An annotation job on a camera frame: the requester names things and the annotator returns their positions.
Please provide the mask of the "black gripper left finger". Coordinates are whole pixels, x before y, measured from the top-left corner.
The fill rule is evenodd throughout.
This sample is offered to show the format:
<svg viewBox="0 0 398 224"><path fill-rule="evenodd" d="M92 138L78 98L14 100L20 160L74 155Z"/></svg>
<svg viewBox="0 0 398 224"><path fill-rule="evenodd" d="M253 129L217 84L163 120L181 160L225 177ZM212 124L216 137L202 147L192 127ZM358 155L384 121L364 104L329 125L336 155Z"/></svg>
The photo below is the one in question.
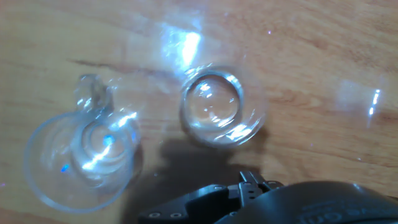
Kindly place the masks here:
<svg viewBox="0 0 398 224"><path fill-rule="evenodd" d="M138 216L138 224L218 223L231 218L259 195L259 179L242 171L236 185L212 184L169 202L150 208Z"/></svg>

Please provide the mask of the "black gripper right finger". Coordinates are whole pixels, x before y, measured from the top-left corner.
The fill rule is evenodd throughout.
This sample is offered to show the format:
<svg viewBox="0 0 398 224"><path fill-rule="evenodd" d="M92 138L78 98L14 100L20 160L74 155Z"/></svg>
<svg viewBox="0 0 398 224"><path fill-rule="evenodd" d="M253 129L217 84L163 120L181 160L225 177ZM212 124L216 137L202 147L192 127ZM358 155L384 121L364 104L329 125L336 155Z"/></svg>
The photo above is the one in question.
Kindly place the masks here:
<svg viewBox="0 0 398 224"><path fill-rule="evenodd" d="M257 186L263 191L268 192L270 190L275 190L283 187L284 185L281 182L276 180L266 180L263 176L257 172L252 173L252 177L256 182Z"/></svg>

